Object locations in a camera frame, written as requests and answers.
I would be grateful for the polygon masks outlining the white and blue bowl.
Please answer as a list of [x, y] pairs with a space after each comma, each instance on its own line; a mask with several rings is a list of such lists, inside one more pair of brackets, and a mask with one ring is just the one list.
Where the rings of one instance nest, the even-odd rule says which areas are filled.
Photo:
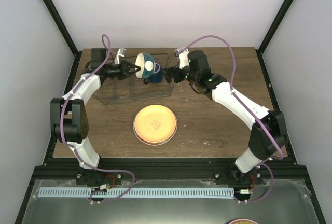
[[139, 79], [147, 79], [151, 77], [155, 70], [155, 60], [152, 55], [148, 53], [139, 53], [135, 60], [135, 65], [140, 68], [135, 73]]

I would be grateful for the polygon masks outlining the dark blue ceramic mug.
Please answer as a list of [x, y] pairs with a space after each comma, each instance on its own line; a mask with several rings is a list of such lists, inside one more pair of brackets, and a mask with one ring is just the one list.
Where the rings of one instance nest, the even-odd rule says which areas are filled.
[[162, 82], [162, 79], [163, 79], [163, 74], [162, 74], [162, 71], [161, 71], [161, 66], [156, 63], [155, 64], [155, 70], [153, 72], [153, 74], [147, 78], [147, 79], [144, 79], [143, 80], [143, 83], [144, 84], [158, 84], [158, 83], [161, 83]]

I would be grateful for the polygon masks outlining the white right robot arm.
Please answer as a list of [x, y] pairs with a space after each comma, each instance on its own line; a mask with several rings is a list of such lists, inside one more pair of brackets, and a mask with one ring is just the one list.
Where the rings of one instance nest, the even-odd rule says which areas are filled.
[[280, 110], [258, 105], [234, 89], [223, 76], [211, 73], [210, 68], [196, 71], [189, 66], [173, 66], [163, 68], [162, 72], [168, 83], [186, 80], [195, 85], [198, 94], [226, 107], [251, 131], [247, 150], [236, 159], [236, 167], [230, 171], [234, 183], [244, 183], [249, 171], [274, 158], [274, 153], [279, 154], [277, 159], [283, 158], [281, 148], [287, 144], [287, 128]]

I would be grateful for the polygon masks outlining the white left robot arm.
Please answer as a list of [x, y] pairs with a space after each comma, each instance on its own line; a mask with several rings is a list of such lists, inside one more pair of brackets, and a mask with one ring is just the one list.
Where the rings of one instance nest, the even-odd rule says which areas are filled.
[[88, 138], [89, 122], [85, 105], [106, 79], [126, 79], [141, 70], [126, 60], [115, 65], [102, 63], [95, 69], [86, 68], [67, 94], [50, 102], [51, 134], [73, 152], [81, 168], [89, 169], [88, 179], [96, 185], [105, 180], [106, 172], [98, 167], [100, 155]]

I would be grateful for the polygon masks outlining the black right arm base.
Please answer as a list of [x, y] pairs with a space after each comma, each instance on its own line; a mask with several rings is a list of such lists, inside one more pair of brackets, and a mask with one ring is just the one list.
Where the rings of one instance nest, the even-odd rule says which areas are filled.
[[253, 172], [242, 173], [236, 167], [217, 167], [214, 169], [213, 175], [219, 184], [228, 186], [247, 186], [252, 182], [261, 184], [262, 180], [256, 176], [255, 172], [254, 170]]

